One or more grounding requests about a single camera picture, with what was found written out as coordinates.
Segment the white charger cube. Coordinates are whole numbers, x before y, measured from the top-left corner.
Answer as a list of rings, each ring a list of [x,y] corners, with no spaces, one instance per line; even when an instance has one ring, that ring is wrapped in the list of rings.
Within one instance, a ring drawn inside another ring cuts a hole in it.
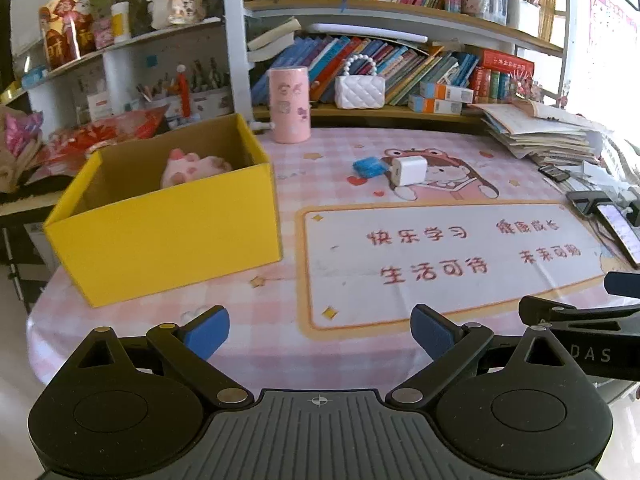
[[[390,182],[396,188],[423,183],[427,168],[428,162],[421,155],[394,158],[390,165]]]

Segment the pink plush pig toy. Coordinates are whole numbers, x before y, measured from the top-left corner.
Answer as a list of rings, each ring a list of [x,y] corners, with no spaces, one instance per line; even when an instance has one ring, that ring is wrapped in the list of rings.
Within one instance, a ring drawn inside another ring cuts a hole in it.
[[[160,187],[171,188],[217,174],[225,174],[231,170],[231,165],[221,157],[206,156],[201,158],[196,153],[186,154],[180,148],[174,148],[169,153],[163,177],[160,180]]]

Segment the blue small packet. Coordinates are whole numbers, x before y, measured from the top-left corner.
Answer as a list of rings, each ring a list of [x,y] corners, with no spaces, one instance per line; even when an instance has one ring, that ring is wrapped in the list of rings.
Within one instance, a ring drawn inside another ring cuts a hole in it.
[[[385,174],[390,169],[390,166],[382,159],[366,157],[353,162],[352,169],[360,178],[372,179]]]

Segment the smartphone lit screen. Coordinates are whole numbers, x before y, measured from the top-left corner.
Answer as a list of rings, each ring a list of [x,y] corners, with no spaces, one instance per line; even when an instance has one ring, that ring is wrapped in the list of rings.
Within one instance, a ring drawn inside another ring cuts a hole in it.
[[[640,257],[639,235],[623,213],[612,203],[598,203],[596,214],[614,235],[631,265],[638,269]]]

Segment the yellow cardboard box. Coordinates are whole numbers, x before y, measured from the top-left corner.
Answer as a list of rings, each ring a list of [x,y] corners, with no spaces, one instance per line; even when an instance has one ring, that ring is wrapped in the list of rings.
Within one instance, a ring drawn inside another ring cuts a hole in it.
[[[231,166],[165,188],[175,148]],[[282,257],[272,163],[239,115],[91,155],[44,222],[95,308],[274,263]]]

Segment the black flat device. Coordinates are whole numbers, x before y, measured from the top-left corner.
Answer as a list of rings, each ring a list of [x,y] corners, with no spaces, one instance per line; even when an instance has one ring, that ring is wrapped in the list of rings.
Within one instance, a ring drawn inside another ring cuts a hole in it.
[[[599,204],[611,201],[602,191],[570,191],[566,193],[566,198],[585,218],[591,216]]]

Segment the orange white box lower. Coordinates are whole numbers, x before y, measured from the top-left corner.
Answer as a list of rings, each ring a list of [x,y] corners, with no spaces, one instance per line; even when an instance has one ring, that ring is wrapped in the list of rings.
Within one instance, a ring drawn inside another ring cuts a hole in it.
[[[456,101],[409,96],[408,107],[416,113],[459,116],[463,104]]]

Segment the orange white box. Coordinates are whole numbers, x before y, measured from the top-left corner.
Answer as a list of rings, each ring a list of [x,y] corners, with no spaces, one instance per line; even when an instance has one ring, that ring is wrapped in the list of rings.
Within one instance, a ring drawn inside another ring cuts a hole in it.
[[[436,84],[436,82],[421,82],[420,95],[425,99],[463,104],[471,104],[474,100],[474,92],[472,89],[450,86],[449,84]]]
[[[463,104],[456,101],[409,96],[408,107],[416,113],[459,116]]]

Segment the white pen holder box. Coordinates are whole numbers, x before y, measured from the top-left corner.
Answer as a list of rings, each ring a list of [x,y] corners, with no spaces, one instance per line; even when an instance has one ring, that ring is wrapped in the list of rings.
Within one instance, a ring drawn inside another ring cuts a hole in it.
[[[165,117],[168,120],[183,118],[180,96],[165,96],[151,102],[144,101],[145,110],[155,107],[166,107]],[[209,120],[233,113],[233,102],[229,87],[214,90],[193,92],[190,94],[191,113],[195,118]]]

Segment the red figurine bottle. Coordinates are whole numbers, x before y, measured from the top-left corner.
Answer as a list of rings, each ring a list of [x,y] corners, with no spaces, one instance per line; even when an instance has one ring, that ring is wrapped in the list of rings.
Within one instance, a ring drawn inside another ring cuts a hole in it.
[[[177,65],[177,86],[179,90],[182,117],[189,118],[192,115],[190,101],[190,86],[186,79],[186,66],[182,63]]]

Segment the white quilted pearl handbag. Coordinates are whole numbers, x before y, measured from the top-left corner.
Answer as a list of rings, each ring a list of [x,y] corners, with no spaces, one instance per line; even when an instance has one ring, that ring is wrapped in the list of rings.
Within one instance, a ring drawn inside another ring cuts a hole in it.
[[[370,73],[352,75],[352,64],[363,61]],[[369,55],[356,54],[347,59],[341,76],[335,78],[334,103],[341,110],[378,110],[385,105],[386,81]]]

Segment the pink cylindrical tin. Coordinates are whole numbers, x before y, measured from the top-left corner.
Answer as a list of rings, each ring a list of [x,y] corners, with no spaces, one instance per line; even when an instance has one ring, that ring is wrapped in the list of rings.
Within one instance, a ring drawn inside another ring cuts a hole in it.
[[[310,139],[308,70],[304,66],[268,70],[269,111],[273,140],[299,144]]]

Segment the pink wrapped bouquet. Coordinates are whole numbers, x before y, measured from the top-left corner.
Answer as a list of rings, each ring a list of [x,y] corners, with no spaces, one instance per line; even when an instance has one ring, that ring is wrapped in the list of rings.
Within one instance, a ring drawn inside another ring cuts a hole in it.
[[[23,172],[32,164],[42,143],[43,114],[26,114],[1,107],[0,192],[17,189]]]

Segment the red thick dictionary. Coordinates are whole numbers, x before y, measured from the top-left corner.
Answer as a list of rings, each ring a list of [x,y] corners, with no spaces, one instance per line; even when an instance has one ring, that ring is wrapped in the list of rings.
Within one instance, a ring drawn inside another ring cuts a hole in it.
[[[480,66],[500,73],[531,77],[535,71],[533,62],[497,50],[480,49],[477,56],[480,59]]]

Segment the red gift bag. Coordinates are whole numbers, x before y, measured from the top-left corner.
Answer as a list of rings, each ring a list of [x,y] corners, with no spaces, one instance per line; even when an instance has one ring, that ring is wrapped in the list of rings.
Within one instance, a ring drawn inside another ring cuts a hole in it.
[[[90,0],[50,0],[38,18],[50,70],[96,50]]]

